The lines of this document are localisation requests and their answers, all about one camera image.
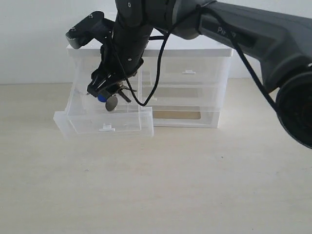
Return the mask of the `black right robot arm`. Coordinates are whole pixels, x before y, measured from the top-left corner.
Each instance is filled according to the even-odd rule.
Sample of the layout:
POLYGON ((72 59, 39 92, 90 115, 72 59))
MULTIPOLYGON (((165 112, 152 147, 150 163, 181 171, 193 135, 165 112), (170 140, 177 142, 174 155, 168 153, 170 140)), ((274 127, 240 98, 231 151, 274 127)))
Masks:
POLYGON ((134 75, 153 29, 194 39, 212 38, 237 51, 285 131, 312 146, 312 21, 309 18, 215 0, 118 0, 109 50, 87 91, 134 75))

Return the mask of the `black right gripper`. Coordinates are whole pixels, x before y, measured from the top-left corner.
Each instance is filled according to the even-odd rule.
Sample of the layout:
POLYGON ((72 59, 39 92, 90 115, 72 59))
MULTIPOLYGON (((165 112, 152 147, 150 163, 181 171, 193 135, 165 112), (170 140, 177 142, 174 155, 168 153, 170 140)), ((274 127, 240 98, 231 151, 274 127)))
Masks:
POLYGON ((144 30, 103 30, 99 37, 101 62, 91 74, 87 94, 111 97, 119 90, 130 91, 125 79, 134 76, 144 63, 144 30))

